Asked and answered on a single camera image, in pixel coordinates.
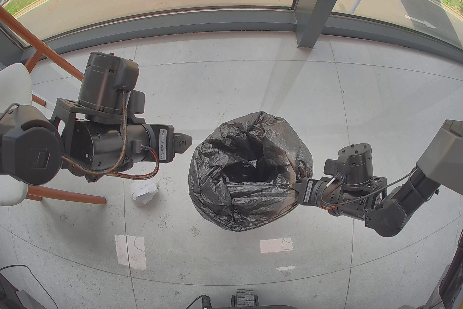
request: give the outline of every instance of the chair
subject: chair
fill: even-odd
[[[32,104],[31,75],[21,63],[12,64],[0,71],[0,113],[13,102]],[[14,206],[24,199],[42,201],[42,197],[73,202],[106,203],[104,197],[31,186],[9,175],[0,175],[0,206]]]

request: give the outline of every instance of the white cushion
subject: white cushion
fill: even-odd
[[[32,104],[32,80],[21,63],[14,63],[0,71],[0,114],[13,102]],[[0,206],[22,202],[28,186],[9,175],[0,175]]]
[[[0,71],[0,114],[13,102],[32,104],[32,79],[21,63]]]
[[[9,175],[0,175],[0,206],[13,206],[21,203],[26,198],[27,189],[27,184]]]

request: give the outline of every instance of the black trash bag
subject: black trash bag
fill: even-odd
[[[290,185],[312,173],[312,155],[292,127],[261,111],[220,125],[196,147],[188,186],[205,219],[240,232],[293,210]]]

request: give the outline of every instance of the black cable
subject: black cable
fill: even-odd
[[[35,280],[37,281],[37,283],[40,284],[40,287],[43,288],[43,291],[45,291],[45,292],[47,293],[47,295],[49,296],[49,298],[50,298],[50,299],[53,301],[53,303],[55,304],[56,309],[59,309],[59,308],[58,308],[58,305],[56,305],[56,303],[55,303],[55,300],[53,300],[53,298],[51,297],[51,295],[48,293],[48,291],[45,289],[45,287],[42,286],[42,283],[40,283],[40,281],[37,279],[37,277],[34,276],[34,273],[32,273],[31,268],[29,268],[28,266],[25,266],[25,265],[23,265],[23,264],[13,264],[12,266],[4,266],[3,268],[0,268],[0,271],[3,271],[3,270],[6,269],[6,268],[15,267],[15,266],[24,266],[25,268],[29,269],[29,271],[30,271],[31,274],[32,274],[32,277],[34,277]]]
[[[323,201],[323,199],[321,200],[321,202],[325,206],[344,206],[344,205],[349,205],[350,203],[356,203],[358,201],[361,201],[361,200],[364,200],[365,198],[370,197],[372,194],[380,193],[380,192],[384,191],[386,188],[390,187],[391,185],[395,185],[396,183],[398,183],[398,182],[404,180],[405,178],[407,178],[410,175],[410,173],[408,173],[407,175],[403,176],[400,179],[397,179],[395,182],[392,182],[391,184],[388,184],[388,185],[385,185],[384,187],[379,188],[379,190],[375,190],[373,192],[368,193],[365,196],[357,197],[357,198],[354,198],[352,200],[344,201],[344,202],[341,202],[341,203],[327,203],[327,202]]]
[[[19,103],[16,103],[16,102],[10,104],[10,105],[8,106],[8,108],[3,112],[3,114],[1,114],[1,116],[0,116],[0,121],[5,117],[5,115],[8,113],[8,111],[9,111],[13,106],[18,106],[18,107],[19,107],[20,104],[19,104]]]
[[[202,297],[205,297],[205,295],[200,295],[196,299],[194,299],[190,305],[187,306],[187,309],[190,309],[190,307],[198,300],[201,299]]]

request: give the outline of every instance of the white arrow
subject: white arrow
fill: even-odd
[[[405,15],[405,17],[408,18],[409,20],[422,23],[423,25],[426,25],[426,27],[436,28],[435,26],[431,25],[431,24],[430,24],[429,22],[427,22],[427,21],[417,20],[416,18],[407,16],[407,15]]]

